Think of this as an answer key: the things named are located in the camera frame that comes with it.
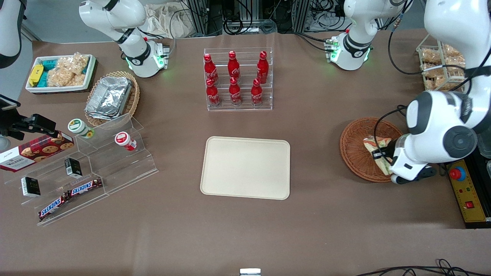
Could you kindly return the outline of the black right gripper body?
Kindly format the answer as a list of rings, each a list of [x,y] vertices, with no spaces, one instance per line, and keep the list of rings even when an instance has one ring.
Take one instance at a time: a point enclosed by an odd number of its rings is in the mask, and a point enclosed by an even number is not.
[[[12,125],[21,121],[18,112],[0,112],[0,132],[2,136],[10,136],[16,140],[23,140],[23,132],[12,129]]]

